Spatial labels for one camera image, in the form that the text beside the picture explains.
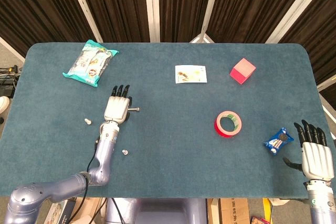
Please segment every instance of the red tape roll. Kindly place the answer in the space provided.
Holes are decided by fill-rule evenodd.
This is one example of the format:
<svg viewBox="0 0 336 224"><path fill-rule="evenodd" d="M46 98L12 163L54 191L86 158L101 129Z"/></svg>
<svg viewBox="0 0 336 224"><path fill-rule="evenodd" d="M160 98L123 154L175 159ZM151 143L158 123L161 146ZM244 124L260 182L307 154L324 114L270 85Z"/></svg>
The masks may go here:
<svg viewBox="0 0 336 224"><path fill-rule="evenodd" d="M226 131L221 126L221 119L222 118L230 118L233 123L235 124L235 129L233 131ZM239 133L239 131L242 129L242 123L239 115L233 111L223 111L221 114L218 115L218 117L215 120L215 130L216 132L223 137L233 137Z"/></svg>

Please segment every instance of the blue tablecloth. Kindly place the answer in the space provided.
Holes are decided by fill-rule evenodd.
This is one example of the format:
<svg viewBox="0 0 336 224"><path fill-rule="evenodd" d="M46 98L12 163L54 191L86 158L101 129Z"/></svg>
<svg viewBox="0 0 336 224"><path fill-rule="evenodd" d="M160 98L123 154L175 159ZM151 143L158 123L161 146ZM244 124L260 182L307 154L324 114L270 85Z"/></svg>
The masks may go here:
<svg viewBox="0 0 336 224"><path fill-rule="evenodd" d="M293 126L301 119L324 129L336 156L300 45L103 45L120 53L97 88L62 76L83 43L30 48L0 140L0 195L85 170L111 89L120 84L130 84L133 106L141 112L120 125L110 182L90 187L89 196L305 198L305 177L282 161L301 161ZM229 73L243 57L257 69L240 85ZM205 66L207 83L175 84L175 65ZM243 122L231 139L214 130L224 110L237 112ZM273 156L262 143L281 127L295 141Z"/></svg>

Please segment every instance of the shoe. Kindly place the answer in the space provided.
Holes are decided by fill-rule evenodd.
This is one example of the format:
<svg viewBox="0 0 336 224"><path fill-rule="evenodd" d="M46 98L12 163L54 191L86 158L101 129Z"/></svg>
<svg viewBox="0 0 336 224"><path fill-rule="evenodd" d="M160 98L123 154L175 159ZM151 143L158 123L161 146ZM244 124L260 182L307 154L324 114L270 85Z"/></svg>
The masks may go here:
<svg viewBox="0 0 336 224"><path fill-rule="evenodd" d="M8 106L9 106L9 98L0 97L0 114L4 112Z"/></svg>

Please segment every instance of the red block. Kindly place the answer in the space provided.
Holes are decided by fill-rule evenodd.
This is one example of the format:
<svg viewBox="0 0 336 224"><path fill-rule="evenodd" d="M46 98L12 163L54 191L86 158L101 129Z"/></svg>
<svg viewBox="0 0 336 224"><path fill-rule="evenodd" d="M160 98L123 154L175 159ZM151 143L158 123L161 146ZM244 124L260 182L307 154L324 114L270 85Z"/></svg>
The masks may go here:
<svg viewBox="0 0 336 224"><path fill-rule="evenodd" d="M245 58L241 59L232 69L230 76L239 84L243 84L256 70L256 67Z"/></svg>

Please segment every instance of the plastic bag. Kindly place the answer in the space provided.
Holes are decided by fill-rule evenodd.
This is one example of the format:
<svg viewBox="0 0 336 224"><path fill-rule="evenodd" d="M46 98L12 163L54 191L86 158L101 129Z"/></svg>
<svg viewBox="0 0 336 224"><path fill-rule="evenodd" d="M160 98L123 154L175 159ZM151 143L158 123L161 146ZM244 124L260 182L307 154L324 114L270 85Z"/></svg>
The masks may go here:
<svg viewBox="0 0 336 224"><path fill-rule="evenodd" d="M264 145L272 152L273 155L277 155L280 149L287 143L292 142L292 138L288 133L286 128L281 128L277 134L272 136Z"/></svg>
<svg viewBox="0 0 336 224"><path fill-rule="evenodd" d="M117 53L119 51L107 49L89 39L69 72L63 76L97 87L101 74Z"/></svg>

